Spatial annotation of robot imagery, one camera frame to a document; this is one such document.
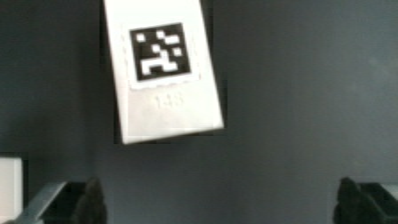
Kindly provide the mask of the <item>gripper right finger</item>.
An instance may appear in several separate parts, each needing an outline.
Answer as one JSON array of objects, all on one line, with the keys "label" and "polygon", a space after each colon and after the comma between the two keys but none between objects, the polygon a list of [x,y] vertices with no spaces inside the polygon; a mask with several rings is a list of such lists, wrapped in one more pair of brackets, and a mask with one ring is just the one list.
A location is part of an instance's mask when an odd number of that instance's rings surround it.
[{"label": "gripper right finger", "polygon": [[342,179],[335,224],[398,224],[398,183]]}]

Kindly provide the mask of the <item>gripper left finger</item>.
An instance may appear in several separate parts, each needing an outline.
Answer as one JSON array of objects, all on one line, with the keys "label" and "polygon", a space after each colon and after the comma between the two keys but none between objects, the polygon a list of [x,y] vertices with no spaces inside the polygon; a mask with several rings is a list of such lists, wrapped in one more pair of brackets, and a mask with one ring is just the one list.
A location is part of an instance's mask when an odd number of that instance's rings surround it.
[{"label": "gripper left finger", "polygon": [[51,182],[13,224],[107,224],[102,182]]}]

